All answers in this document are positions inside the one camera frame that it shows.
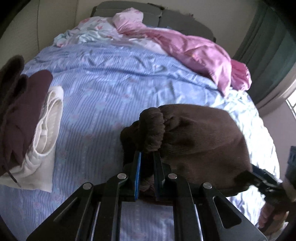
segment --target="metal rivet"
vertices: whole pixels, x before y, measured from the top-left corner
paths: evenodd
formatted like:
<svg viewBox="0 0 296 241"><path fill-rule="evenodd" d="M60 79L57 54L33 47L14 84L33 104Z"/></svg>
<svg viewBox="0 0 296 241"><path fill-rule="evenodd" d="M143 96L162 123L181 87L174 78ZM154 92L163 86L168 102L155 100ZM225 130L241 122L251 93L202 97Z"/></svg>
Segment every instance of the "metal rivet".
<svg viewBox="0 0 296 241"><path fill-rule="evenodd" d="M83 189L84 190L89 190L89 189L91 189L91 187L92 187L92 184L91 183L84 183L83 184Z"/></svg>
<svg viewBox="0 0 296 241"><path fill-rule="evenodd" d="M168 175L168 178L169 178L169 179L176 179L176 178L177 178L177 174L175 174L175 173L170 173L170 174Z"/></svg>
<svg viewBox="0 0 296 241"><path fill-rule="evenodd" d="M118 179L126 179L126 174L125 173L119 173L117 175Z"/></svg>
<svg viewBox="0 0 296 241"><path fill-rule="evenodd" d="M203 184L203 187L204 187L205 189L211 189L211 188L212 188L212 184L210 184L210 183L204 183L204 184Z"/></svg>

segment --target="blue bedsheet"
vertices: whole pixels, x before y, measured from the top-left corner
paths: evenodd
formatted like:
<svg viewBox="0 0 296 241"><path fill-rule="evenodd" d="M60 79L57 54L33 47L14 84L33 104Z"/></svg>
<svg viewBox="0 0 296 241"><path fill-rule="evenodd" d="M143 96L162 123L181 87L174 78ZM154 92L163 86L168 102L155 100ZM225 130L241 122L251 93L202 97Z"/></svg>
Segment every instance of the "blue bedsheet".
<svg viewBox="0 0 296 241"><path fill-rule="evenodd" d="M24 73L48 69L64 89L53 192L0 186L0 215L23 241L84 182L99 184L122 170L119 135L142 110L188 103L224 109L245 135L253 164L279 177L273 141L245 92L224 98L215 84L172 57L149 50L96 43L47 47ZM230 198L254 224L263 198L255 188ZM124 203L121 240L173 240L171 207Z"/></svg>

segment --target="pink blanket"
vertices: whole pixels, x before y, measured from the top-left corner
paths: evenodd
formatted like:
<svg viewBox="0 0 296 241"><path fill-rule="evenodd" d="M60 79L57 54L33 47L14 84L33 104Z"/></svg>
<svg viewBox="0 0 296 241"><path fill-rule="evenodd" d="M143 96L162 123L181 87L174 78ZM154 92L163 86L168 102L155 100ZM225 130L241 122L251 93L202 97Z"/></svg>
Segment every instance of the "pink blanket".
<svg viewBox="0 0 296 241"><path fill-rule="evenodd" d="M232 60L228 53L214 42L180 32L149 28L143 21L143 13L129 8L115 14L113 23L120 34L135 38L151 38L170 56L192 71L211 78L224 96L230 85L236 90L248 90L252 83L245 64Z"/></svg>

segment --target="brown garment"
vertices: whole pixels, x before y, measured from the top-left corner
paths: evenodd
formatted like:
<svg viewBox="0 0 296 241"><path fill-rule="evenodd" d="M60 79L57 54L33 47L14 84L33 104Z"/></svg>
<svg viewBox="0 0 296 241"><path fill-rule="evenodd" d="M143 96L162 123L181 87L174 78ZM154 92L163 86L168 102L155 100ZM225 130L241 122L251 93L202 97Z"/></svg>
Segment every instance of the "brown garment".
<svg viewBox="0 0 296 241"><path fill-rule="evenodd" d="M0 176L21 165L32 142L52 75L41 70L30 78L20 75L22 56L0 70Z"/></svg>
<svg viewBox="0 0 296 241"><path fill-rule="evenodd" d="M243 171L252 171L246 141L224 110L189 104L152 107L124 128L120 139L124 164L132 162L135 150L143 152L143 184L153 175L151 153L158 150L162 162L190 183L210 182L227 196L247 188L234 181Z"/></svg>

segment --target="headboard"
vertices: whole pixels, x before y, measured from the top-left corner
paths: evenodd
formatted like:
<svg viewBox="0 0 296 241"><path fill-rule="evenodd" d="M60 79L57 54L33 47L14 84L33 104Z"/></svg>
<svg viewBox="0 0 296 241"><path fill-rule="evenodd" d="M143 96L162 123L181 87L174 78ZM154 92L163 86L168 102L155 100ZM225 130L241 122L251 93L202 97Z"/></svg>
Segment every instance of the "headboard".
<svg viewBox="0 0 296 241"><path fill-rule="evenodd" d="M162 6L149 3L105 1L93 8L91 17L113 17L116 13L131 7L144 13L143 23L148 26L171 28L184 35L200 36L216 42L213 32L202 23L196 21L192 15L184 15L178 11L165 9Z"/></svg>

